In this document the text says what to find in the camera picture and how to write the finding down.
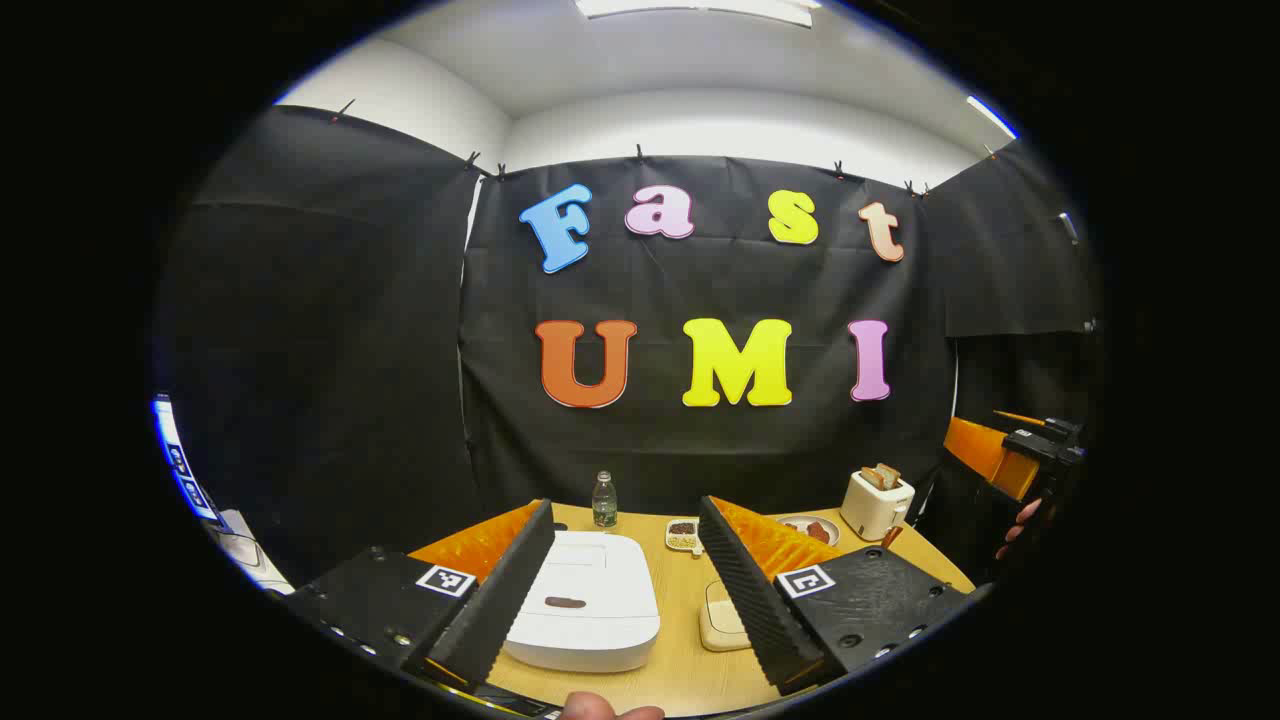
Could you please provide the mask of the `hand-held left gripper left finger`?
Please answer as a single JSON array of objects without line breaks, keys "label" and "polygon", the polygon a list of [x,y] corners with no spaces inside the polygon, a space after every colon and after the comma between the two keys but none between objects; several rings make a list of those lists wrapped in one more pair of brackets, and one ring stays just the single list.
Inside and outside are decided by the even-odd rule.
[{"label": "hand-held left gripper left finger", "polygon": [[291,610],[375,664],[457,691],[485,682],[556,538],[540,498],[412,553],[370,547]]}]

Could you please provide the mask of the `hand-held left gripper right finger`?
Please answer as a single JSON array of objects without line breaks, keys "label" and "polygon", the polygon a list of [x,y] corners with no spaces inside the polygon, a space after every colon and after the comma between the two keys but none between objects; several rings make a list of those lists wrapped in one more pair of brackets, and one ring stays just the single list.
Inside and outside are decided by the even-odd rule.
[{"label": "hand-held left gripper right finger", "polygon": [[859,676],[977,602],[892,550],[840,553],[722,498],[700,501],[699,538],[765,679],[792,694]]}]

